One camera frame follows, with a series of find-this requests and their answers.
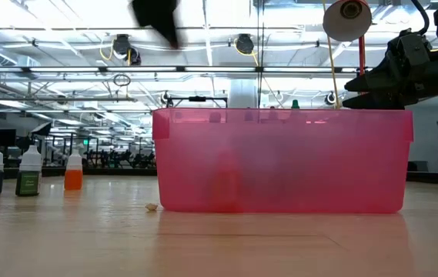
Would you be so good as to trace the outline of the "thin black vertical pole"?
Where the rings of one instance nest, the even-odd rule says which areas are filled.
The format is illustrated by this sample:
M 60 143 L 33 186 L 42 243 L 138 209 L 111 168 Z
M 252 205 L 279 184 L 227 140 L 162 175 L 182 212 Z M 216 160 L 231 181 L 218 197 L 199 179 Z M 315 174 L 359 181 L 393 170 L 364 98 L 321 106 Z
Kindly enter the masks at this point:
M 256 73 L 257 73 L 257 108 L 260 108 L 260 102 L 261 102 L 261 72 L 259 70 L 260 68 L 260 58 L 259 58 L 259 53 L 260 53 L 260 0 L 255 0 L 256 3 Z

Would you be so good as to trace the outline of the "small orange bottle white label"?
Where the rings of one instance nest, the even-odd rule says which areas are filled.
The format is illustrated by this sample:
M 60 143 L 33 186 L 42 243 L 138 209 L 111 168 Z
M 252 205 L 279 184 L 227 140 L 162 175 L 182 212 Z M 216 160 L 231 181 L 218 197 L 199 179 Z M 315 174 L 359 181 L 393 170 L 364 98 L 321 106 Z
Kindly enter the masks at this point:
M 236 156 L 230 150 L 220 152 L 211 181 L 211 203 L 217 212 L 240 211 L 241 173 Z

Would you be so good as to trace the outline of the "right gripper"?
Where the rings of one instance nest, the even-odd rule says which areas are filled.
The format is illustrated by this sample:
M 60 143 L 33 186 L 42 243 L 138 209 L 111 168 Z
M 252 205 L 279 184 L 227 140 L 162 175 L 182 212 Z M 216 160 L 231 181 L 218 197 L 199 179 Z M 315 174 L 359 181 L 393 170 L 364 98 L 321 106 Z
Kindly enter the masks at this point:
M 407 58 L 394 57 L 395 80 L 387 67 L 376 67 L 348 81 L 344 89 L 366 92 L 343 100 L 350 109 L 400 110 L 425 99 L 438 97 L 438 54 L 432 59 L 411 65 Z M 392 89 L 396 92 L 377 92 Z

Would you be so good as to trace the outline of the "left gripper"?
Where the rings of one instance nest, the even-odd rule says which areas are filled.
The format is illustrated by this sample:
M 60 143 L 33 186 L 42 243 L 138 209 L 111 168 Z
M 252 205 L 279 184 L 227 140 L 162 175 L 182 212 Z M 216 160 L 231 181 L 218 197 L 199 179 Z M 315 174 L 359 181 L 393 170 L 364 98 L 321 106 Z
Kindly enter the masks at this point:
M 178 0 L 132 0 L 132 11 L 140 26 L 161 25 L 162 36 L 171 48 L 180 48 L 174 11 Z

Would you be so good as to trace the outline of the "long ceiling light bar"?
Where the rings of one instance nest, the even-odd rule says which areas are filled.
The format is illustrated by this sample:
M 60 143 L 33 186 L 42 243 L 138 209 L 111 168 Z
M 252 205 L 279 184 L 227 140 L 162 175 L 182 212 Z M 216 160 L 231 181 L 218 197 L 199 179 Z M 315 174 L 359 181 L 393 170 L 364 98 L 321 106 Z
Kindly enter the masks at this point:
M 329 73 L 330 67 L 246 67 L 246 66 L 140 66 L 140 67 L 0 67 L 3 73 L 133 73 L 133 72 L 247 72 L 247 73 Z

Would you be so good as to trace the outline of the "red desk lamp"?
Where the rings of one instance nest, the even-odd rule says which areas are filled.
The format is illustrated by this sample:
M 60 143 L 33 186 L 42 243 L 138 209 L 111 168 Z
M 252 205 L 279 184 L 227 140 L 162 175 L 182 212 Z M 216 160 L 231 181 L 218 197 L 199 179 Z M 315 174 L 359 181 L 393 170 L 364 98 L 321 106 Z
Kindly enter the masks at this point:
M 372 13 L 366 0 L 335 0 L 325 11 L 323 29 L 338 42 L 359 42 L 359 72 L 364 74 L 364 35 L 372 25 Z

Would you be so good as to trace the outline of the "small green colouring bottle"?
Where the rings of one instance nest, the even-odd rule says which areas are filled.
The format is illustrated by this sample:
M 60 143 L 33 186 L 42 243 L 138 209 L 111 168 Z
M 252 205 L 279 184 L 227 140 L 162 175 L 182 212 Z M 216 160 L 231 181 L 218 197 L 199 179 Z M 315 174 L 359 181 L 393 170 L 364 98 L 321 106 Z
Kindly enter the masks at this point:
M 17 196 L 37 196 L 42 179 L 42 156 L 36 145 L 30 145 L 22 155 L 18 169 L 15 194 Z

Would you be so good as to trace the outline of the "black metal gantry frame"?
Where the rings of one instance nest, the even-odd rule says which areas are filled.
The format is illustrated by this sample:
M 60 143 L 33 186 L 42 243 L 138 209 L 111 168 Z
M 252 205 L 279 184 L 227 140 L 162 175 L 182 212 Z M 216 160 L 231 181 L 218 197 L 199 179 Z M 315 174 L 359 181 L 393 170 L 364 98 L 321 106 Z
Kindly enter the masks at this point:
M 166 108 L 177 107 L 181 102 L 213 102 L 218 105 L 218 101 L 225 102 L 225 108 L 229 107 L 229 102 L 227 98 L 219 98 L 219 97 L 206 97 L 206 96 L 189 96 L 189 97 L 170 97 L 164 99 L 164 103 Z

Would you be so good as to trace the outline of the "small plain orange bottle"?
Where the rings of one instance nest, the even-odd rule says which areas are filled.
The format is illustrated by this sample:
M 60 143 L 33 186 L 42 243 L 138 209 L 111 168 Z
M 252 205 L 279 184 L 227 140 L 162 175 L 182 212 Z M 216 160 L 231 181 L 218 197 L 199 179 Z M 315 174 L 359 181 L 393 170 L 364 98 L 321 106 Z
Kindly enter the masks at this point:
M 68 158 L 65 169 L 65 190 L 81 190 L 83 185 L 83 166 L 82 157 L 75 152 Z

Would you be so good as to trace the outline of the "pink translucent plastic bin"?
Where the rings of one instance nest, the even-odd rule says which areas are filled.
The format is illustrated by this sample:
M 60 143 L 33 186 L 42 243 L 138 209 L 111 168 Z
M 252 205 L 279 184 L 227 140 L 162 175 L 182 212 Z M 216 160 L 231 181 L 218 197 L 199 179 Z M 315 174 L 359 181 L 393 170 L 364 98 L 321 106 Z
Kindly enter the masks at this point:
M 405 110 L 162 108 L 152 138 L 162 206 L 217 212 L 211 181 L 230 150 L 242 176 L 232 213 L 395 213 L 403 206 L 413 115 Z

